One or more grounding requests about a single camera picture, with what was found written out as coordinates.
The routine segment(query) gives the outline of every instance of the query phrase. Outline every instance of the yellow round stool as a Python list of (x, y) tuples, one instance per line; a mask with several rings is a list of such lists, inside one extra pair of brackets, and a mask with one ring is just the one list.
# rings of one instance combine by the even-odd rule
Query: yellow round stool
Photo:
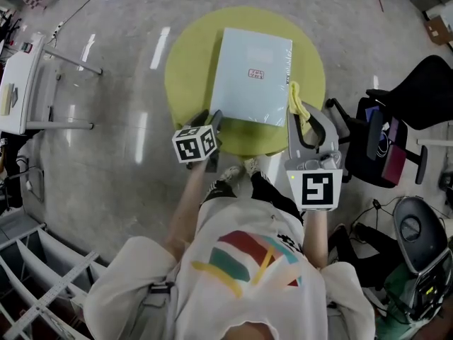
[[(252, 30), (292, 40), (291, 81), (301, 100), (321, 109), (326, 94), (323, 64), (302, 30), (266, 10), (238, 6), (213, 11), (191, 23), (171, 48), (165, 68), (168, 105), (176, 129), (210, 108), (224, 28)], [(280, 152), (288, 146), (287, 126), (224, 118), (222, 151), (243, 157)]]

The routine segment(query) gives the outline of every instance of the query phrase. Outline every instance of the green object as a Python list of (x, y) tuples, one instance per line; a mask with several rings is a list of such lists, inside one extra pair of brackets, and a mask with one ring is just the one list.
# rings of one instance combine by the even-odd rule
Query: green object
[[(292, 40), (291, 81), (301, 100), (321, 109), (326, 94), (323, 64), (316, 48), (295, 24), (276, 13), (247, 6), (213, 11), (191, 23), (171, 48), (165, 88), (173, 124), (179, 130), (201, 110), (210, 108), (224, 28), (252, 30)], [(288, 146), (287, 127), (225, 118), (219, 139), (222, 151), (240, 156), (281, 152)]]
[[(407, 265), (402, 263), (386, 278), (384, 283), (385, 291), (387, 294), (392, 293), (399, 298), (403, 294), (407, 282), (410, 280), (413, 280), (413, 276), (409, 272)], [(379, 340), (399, 339), (410, 328), (408, 324), (404, 324), (408, 320), (405, 314), (397, 308), (393, 300), (390, 300), (387, 313), (391, 314), (391, 316), (380, 317), (376, 321), (377, 338)]]
[(234, 280), (249, 282), (250, 274), (248, 269), (239, 261), (234, 259), (225, 251), (213, 248), (211, 252), (210, 264), (220, 268)]

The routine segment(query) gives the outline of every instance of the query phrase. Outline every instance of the white rack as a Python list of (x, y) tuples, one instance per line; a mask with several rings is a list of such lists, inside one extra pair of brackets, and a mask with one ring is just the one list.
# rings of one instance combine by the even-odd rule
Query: white rack
[[(87, 292), (105, 267), (95, 262), (97, 253), (80, 255), (43, 230), (44, 226), (38, 225), (0, 244), (0, 271), (3, 270), (4, 277), (8, 278), (11, 289), (29, 306), (20, 319), (14, 321), (0, 303), (0, 313), (11, 324), (3, 339), (30, 340), (31, 336), (27, 335), (30, 326), (41, 318), (62, 339), (88, 340), (48, 306), (57, 301), (71, 310), (81, 302), (83, 304)], [(47, 292), (36, 298), (23, 283), (25, 274)]]

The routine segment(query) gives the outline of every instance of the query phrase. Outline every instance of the white t-shirt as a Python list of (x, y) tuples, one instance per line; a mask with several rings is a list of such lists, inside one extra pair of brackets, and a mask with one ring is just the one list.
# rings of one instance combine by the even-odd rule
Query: white t-shirt
[[(176, 276), (176, 339), (221, 339), (244, 322), (267, 324), (275, 340), (336, 339), (326, 306), (334, 301), (350, 340), (374, 338), (374, 314), (354, 268), (317, 271), (304, 257), (297, 218), (271, 204), (217, 198), (202, 205), (194, 242)], [(129, 239), (86, 298), (95, 340), (116, 340), (131, 312), (175, 259), (145, 237)]]
[(298, 219), (222, 198), (203, 205), (198, 227), (176, 278), (176, 339), (221, 339), (244, 322), (267, 324), (275, 340), (327, 339), (326, 289)]

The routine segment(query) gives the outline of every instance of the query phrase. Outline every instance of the red label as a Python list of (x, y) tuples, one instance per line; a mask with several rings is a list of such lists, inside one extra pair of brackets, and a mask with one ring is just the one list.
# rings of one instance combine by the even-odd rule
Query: red label
[(248, 76), (250, 78), (264, 79), (264, 72), (257, 69), (249, 69)]

